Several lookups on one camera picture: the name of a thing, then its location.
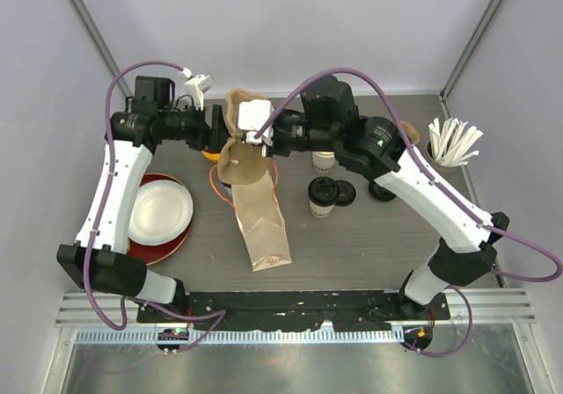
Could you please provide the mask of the cardboard cup carrier single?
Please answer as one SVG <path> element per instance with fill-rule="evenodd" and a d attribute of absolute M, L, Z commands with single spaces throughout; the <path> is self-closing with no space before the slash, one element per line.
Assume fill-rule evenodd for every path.
<path fill-rule="evenodd" d="M 242 131 L 237 127 L 238 109 L 242 102 L 265 97 L 243 89 L 232 89 L 226 95 L 227 112 L 223 114 L 230 134 L 222 147 L 217 166 L 218 178 L 229 185 L 250 185 L 260 180 L 267 171 L 269 159 L 261 155 L 261 147 L 242 142 Z"/>

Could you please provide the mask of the brown paper bag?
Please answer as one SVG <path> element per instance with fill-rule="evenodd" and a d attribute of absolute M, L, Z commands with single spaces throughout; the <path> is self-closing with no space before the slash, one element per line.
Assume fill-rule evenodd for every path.
<path fill-rule="evenodd" d="M 254 272 L 292 263 L 285 220 L 276 197 L 279 170 L 270 161 L 267 172 L 256 183 L 232 186 L 232 202 L 222 197 L 217 165 L 208 174 L 215 194 L 226 202 L 236 218 Z"/>

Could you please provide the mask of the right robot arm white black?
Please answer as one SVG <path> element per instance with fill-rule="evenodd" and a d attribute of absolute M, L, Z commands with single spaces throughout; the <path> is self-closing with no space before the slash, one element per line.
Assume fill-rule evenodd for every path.
<path fill-rule="evenodd" d="M 302 112 L 283 106 L 265 123 L 262 138 L 271 154 L 332 152 L 339 165 L 399 197 L 440 235 L 436 252 L 399 290 L 402 316 L 416 319 L 447 287 L 465 287 L 492 271 L 506 215 L 470 203 L 430 166 L 399 122 L 361 115 L 350 86 L 337 77 L 321 77 L 297 94 Z"/>

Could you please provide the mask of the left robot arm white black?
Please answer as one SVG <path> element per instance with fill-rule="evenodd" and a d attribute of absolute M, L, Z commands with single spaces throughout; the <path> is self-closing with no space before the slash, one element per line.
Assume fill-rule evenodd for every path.
<path fill-rule="evenodd" d="M 157 303 L 161 317 L 179 322 L 187 311 L 183 284 L 150 271 L 141 259 L 127 254 L 129 219 L 158 144 L 183 141 L 193 150 L 219 152 L 229 137 L 223 109 L 214 105 L 210 111 L 114 113 L 110 124 L 90 212 L 75 242 L 59 247 L 57 262 L 82 289 Z"/>

